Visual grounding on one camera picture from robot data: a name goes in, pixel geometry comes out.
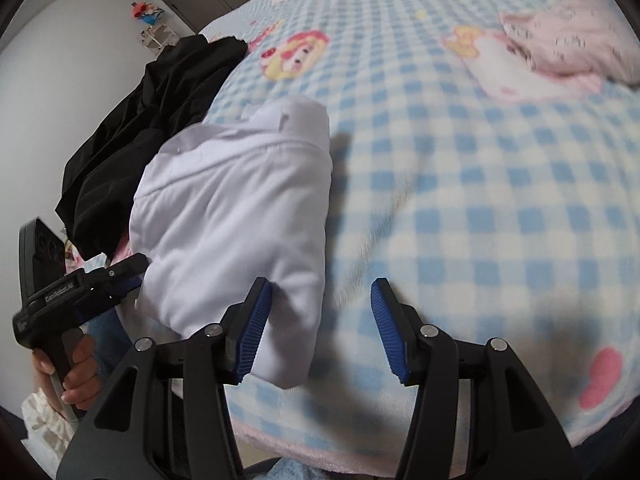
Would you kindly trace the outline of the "person's left hand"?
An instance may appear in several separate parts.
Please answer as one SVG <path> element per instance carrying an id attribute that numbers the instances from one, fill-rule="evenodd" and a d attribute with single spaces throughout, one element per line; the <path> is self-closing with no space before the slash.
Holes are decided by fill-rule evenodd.
<path id="1" fill-rule="evenodd" d="M 32 365 L 35 370 L 35 392 L 42 390 L 49 404 L 62 414 L 66 406 L 88 411 L 102 389 L 98 375 L 99 365 L 94 357 L 96 340 L 85 334 L 72 353 L 74 366 L 61 380 L 64 391 L 56 393 L 51 382 L 55 368 L 49 357 L 40 349 L 32 352 Z"/>

